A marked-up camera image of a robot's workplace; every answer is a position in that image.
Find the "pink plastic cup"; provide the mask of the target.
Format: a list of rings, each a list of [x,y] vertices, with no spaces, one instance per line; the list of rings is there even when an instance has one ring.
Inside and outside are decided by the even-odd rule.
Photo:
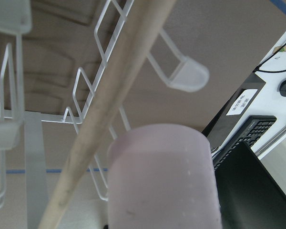
[[[108,149],[111,229],[220,229],[210,144],[183,125],[154,124]]]

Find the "black box with label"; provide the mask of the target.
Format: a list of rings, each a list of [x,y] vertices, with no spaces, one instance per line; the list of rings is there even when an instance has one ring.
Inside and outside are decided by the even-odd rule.
[[[212,153],[223,144],[265,84],[259,76],[251,73],[205,127],[202,134],[207,137]]]

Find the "black keyboard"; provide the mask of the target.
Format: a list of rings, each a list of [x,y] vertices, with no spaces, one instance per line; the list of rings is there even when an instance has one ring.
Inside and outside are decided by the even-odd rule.
[[[214,169],[217,170],[232,150],[241,142],[245,142],[249,147],[252,147],[276,120],[277,118],[274,115],[249,116],[230,141],[213,159]]]

